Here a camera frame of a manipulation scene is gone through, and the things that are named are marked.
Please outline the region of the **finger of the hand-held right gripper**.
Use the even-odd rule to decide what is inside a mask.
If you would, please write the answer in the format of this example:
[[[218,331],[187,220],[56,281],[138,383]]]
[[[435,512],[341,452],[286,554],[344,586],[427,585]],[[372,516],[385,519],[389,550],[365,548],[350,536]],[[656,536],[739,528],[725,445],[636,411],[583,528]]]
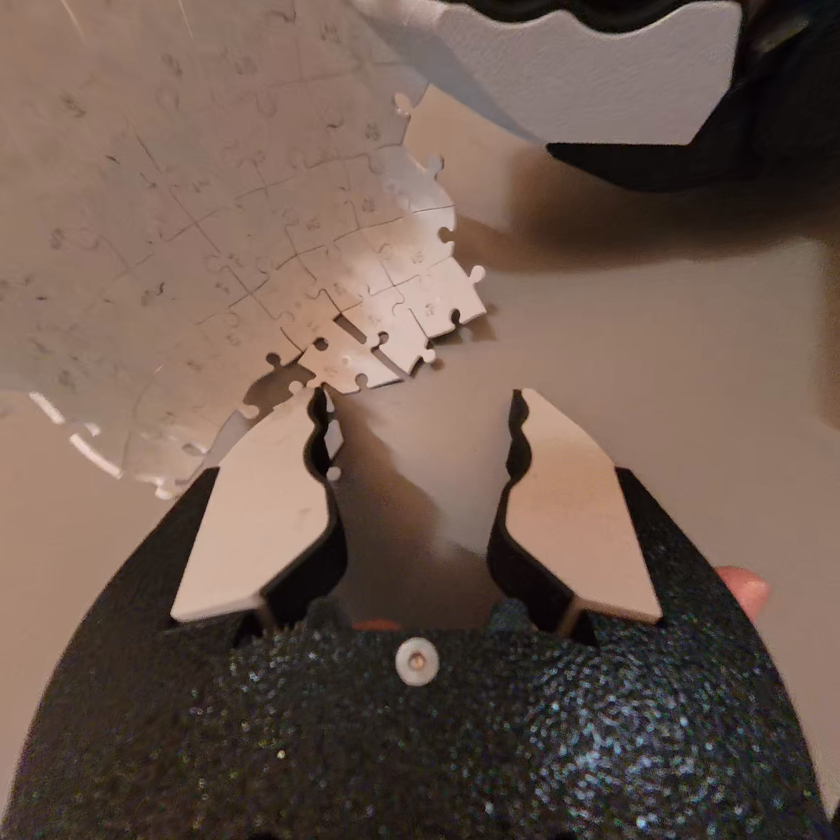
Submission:
[[[740,2],[355,2],[426,79],[541,144],[687,145],[732,84]]]

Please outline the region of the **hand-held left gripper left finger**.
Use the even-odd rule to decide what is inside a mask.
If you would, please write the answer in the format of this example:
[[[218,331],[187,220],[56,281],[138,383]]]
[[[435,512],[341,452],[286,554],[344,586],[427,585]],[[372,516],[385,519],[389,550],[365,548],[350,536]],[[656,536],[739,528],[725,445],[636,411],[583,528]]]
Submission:
[[[347,571],[329,479],[343,438],[321,387],[303,386],[220,461],[171,606],[179,624],[253,613],[303,620]]]

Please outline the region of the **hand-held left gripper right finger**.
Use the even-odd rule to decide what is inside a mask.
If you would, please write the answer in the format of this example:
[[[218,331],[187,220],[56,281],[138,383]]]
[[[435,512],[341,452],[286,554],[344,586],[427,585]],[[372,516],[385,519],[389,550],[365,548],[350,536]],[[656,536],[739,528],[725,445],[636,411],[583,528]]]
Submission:
[[[655,625],[663,609],[613,461],[531,388],[511,396],[490,576],[538,630],[573,635],[595,614]]]

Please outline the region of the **partly built puzzle ball shell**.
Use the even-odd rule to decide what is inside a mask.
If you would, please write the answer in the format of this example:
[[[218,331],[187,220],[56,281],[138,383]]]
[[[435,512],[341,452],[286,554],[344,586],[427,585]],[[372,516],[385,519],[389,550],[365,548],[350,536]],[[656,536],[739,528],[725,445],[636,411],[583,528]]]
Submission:
[[[349,394],[487,310],[345,2],[2,2],[2,377],[173,498],[275,355]]]

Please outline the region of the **person's left hand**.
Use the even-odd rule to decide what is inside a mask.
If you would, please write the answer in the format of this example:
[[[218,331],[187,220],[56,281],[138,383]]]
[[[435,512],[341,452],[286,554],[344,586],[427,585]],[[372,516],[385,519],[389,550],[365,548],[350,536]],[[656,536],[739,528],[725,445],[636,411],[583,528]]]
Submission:
[[[770,598],[770,584],[758,574],[736,566],[719,566],[716,573],[754,623]]]

